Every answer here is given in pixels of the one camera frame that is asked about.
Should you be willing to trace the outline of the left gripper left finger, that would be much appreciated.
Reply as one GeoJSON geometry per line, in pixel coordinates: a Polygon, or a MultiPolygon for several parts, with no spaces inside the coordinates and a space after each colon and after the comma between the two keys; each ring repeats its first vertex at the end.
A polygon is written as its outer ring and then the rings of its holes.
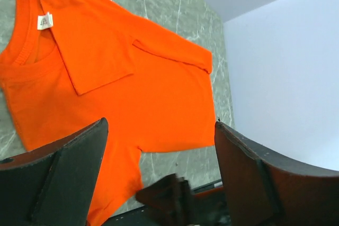
{"type": "Polygon", "coordinates": [[[102,118],[1,160],[1,225],[88,225],[107,138],[108,122],[102,118]]]}

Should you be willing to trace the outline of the orange t shirt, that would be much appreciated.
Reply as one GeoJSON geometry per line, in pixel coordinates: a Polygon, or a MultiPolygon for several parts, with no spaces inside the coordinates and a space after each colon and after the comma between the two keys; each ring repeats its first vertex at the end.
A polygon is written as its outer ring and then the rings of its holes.
{"type": "Polygon", "coordinates": [[[141,189],[143,152],[213,145],[212,54],[111,0],[16,0],[1,87],[30,151],[106,118],[88,213],[102,225],[141,189]]]}

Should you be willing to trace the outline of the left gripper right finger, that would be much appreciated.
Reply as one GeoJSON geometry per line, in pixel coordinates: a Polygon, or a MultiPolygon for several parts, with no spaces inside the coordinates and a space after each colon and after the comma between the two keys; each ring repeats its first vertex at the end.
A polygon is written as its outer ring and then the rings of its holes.
{"type": "Polygon", "coordinates": [[[338,171],[284,156],[215,124],[232,225],[338,225],[338,171]]]}

